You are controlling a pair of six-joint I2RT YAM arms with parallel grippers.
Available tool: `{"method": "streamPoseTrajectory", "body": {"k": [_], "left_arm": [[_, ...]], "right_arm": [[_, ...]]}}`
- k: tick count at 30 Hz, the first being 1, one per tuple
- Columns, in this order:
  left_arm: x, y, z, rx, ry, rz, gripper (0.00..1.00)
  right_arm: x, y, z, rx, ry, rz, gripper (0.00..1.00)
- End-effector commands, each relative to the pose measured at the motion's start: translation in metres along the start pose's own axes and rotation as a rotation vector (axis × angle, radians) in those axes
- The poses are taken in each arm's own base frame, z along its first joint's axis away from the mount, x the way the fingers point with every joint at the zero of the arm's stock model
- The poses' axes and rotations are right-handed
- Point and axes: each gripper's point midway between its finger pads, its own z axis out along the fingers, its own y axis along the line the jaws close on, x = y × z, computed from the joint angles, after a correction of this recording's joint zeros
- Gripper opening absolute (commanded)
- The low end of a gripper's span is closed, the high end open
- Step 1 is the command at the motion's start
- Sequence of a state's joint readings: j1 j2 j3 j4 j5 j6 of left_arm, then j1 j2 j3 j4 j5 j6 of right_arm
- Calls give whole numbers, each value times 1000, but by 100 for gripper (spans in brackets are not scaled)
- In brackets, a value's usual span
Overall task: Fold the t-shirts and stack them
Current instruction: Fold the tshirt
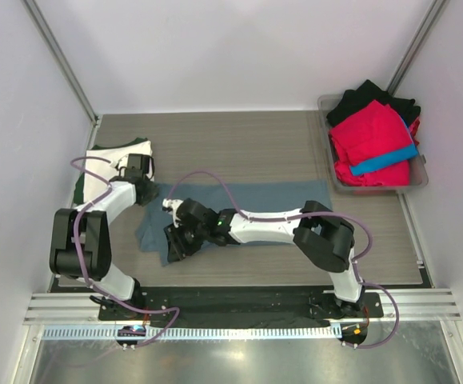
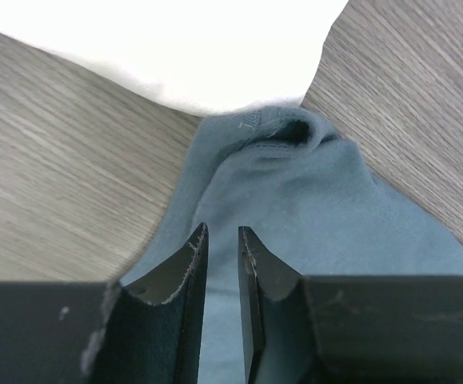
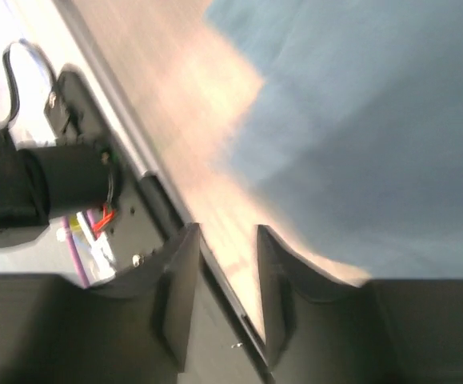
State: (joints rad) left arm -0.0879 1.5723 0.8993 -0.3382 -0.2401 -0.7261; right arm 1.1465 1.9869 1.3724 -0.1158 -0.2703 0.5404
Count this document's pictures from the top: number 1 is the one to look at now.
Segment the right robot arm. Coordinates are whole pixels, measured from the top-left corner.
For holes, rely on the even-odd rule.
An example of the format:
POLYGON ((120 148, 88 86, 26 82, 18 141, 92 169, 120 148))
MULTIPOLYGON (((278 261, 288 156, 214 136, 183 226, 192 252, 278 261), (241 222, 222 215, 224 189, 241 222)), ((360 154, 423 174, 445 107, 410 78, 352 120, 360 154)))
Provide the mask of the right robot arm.
POLYGON ((204 244, 239 246, 280 243, 296 246, 318 269, 329 274, 334 296, 316 306, 333 318, 355 317, 364 310, 364 288, 353 268, 354 227, 321 203, 307 201, 286 212, 216 212, 193 199, 164 199, 162 210, 173 222, 164 228, 168 261, 178 262, 204 244))

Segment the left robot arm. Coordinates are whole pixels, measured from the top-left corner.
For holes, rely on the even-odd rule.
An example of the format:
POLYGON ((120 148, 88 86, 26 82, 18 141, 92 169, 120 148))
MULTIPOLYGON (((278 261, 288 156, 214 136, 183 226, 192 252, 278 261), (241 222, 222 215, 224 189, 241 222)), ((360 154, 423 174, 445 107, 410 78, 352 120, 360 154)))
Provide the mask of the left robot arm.
POLYGON ((153 181, 154 160, 131 153, 119 160, 85 156, 71 161, 83 175, 104 184, 96 197, 54 215, 49 267, 53 274, 84 282, 117 303, 129 319, 146 308, 140 282, 112 262, 110 224, 131 206, 146 206, 159 193, 153 181))

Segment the grey blue t shirt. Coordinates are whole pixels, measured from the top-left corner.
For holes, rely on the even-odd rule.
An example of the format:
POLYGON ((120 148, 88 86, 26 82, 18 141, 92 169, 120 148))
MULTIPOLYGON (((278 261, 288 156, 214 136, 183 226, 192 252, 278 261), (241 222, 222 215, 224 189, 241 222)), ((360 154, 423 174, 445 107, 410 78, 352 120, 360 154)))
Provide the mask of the grey blue t shirt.
MULTIPOLYGON (((162 201, 172 189, 170 184, 160 185, 159 196, 146 207, 145 216, 135 232, 139 249, 143 252, 157 252, 162 266, 169 264, 168 245, 164 228, 172 222, 171 216, 162 210, 162 201)), ((325 180, 304 182, 230 183, 228 189, 237 205, 250 212, 283 212, 317 201, 332 207, 329 187, 325 180)), ((219 184, 179 185, 174 198, 191 198, 216 212, 233 205, 223 186, 219 184)))

